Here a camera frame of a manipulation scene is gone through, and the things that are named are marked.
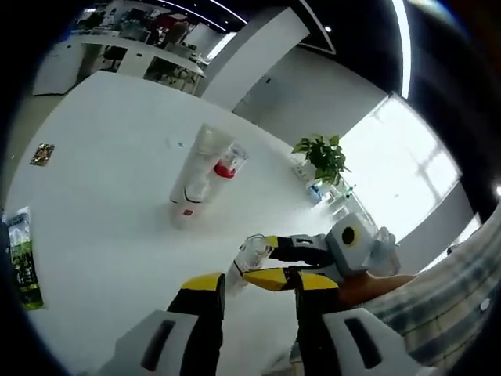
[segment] potted plant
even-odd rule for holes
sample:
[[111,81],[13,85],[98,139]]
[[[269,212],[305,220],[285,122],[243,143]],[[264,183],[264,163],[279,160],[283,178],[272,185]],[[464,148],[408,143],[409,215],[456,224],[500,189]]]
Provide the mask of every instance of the potted plant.
[[346,157],[339,145],[339,135],[332,136],[330,139],[321,135],[302,138],[293,148],[292,153],[304,154],[306,161],[315,168],[313,179],[325,184],[336,186],[340,182],[341,172],[350,171],[344,165]]

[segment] green package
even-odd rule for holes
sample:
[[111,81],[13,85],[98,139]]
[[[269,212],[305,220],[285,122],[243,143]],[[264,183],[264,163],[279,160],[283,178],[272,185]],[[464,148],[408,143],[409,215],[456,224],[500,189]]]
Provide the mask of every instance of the green package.
[[30,209],[25,207],[13,217],[7,218],[5,224],[9,227],[10,261],[21,302],[25,309],[37,309],[42,307],[44,302],[34,269],[30,220]]

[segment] person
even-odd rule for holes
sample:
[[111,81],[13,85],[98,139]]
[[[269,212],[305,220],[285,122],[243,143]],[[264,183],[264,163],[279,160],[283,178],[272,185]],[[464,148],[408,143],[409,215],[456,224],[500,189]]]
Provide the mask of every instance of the person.
[[179,43],[186,35],[189,25],[186,21],[176,22],[169,31],[165,34],[164,40],[161,42],[160,47],[165,49],[168,43],[175,45]]
[[451,369],[481,331],[501,279],[501,205],[437,265],[416,275],[346,278],[340,299],[398,332],[409,354]]

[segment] bright window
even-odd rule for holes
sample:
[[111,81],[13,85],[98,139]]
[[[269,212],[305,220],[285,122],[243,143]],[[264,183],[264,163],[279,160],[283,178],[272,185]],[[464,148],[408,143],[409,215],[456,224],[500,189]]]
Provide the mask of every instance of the bright window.
[[444,199],[460,174],[426,122],[398,96],[341,140],[344,178],[377,226],[401,240]]
[[225,35],[221,41],[207,54],[207,59],[214,59],[221,51],[226,47],[226,45],[235,37],[236,33],[228,33]]
[[[480,217],[478,216],[478,214],[476,214],[475,217],[472,218],[470,223],[468,223],[467,226],[464,228],[463,232],[457,237],[457,239],[455,239],[452,242],[451,246],[463,243],[476,230],[478,230],[480,228],[480,226],[482,226],[482,223],[480,221]],[[447,250],[443,251],[440,255],[438,255],[437,258],[435,260],[433,260],[432,262],[430,262],[430,264],[426,268],[421,270],[420,273],[437,265],[441,260],[445,259],[446,257],[447,257]]]

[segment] white table surface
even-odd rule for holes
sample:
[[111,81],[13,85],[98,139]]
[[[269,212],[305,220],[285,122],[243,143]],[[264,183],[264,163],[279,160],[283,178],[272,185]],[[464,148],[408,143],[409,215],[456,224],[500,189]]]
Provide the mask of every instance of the white table surface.
[[[232,133],[250,159],[226,205],[176,230],[168,195],[202,122]],[[39,143],[56,146],[43,168],[29,165]],[[290,150],[226,110],[140,78],[100,71],[70,92],[31,140],[6,204],[7,213],[32,210],[45,308],[29,314],[63,364],[102,365],[116,338],[165,309],[183,282],[225,272],[247,236],[328,231],[331,216],[312,208]],[[246,287],[226,302],[218,374],[259,374],[296,330],[291,292]]]
[[147,45],[144,42],[131,41],[129,39],[124,39],[120,37],[112,37],[109,35],[74,35],[66,43],[84,43],[88,45],[115,45],[117,47],[125,48],[133,53],[145,53],[160,59],[170,61],[171,63],[177,64],[180,67],[186,68],[189,71],[195,72],[196,74],[204,77],[204,71],[200,69],[193,61],[180,57],[172,52],[165,51],[164,49],[159,49],[153,47],[152,45]]

